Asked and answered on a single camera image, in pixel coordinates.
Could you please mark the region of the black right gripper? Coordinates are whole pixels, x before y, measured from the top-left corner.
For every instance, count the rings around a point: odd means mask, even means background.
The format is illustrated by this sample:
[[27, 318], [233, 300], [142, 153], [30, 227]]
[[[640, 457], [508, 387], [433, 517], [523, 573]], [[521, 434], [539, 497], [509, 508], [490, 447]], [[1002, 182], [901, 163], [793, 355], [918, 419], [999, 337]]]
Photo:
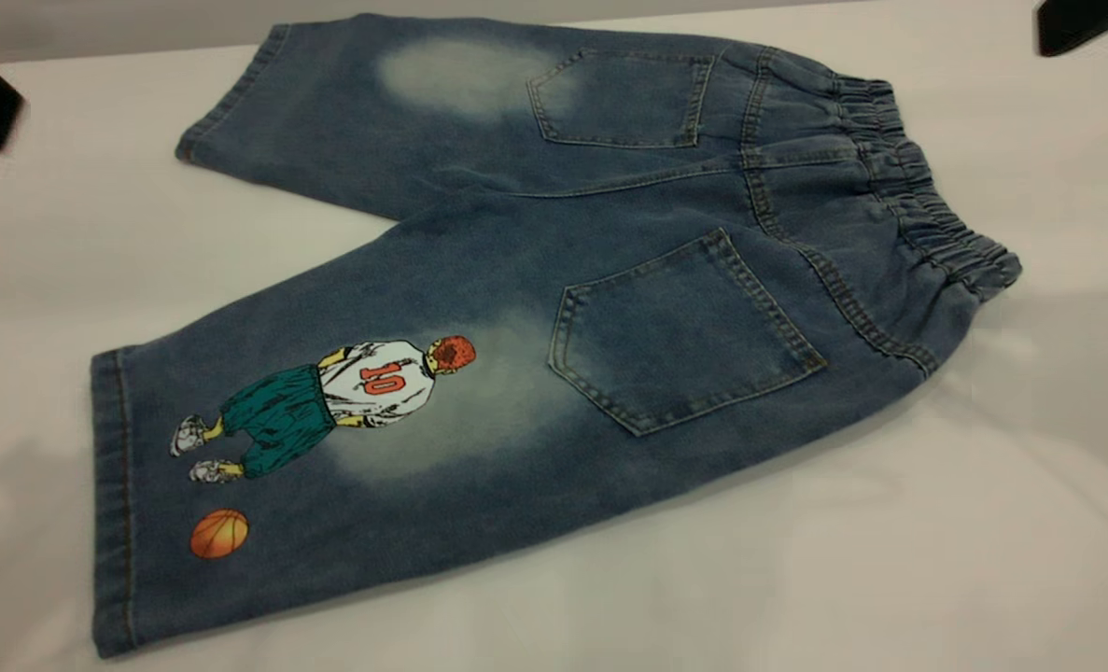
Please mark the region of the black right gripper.
[[1035, 29], [1037, 54], [1065, 55], [1108, 33], [1108, 1], [1042, 1]]

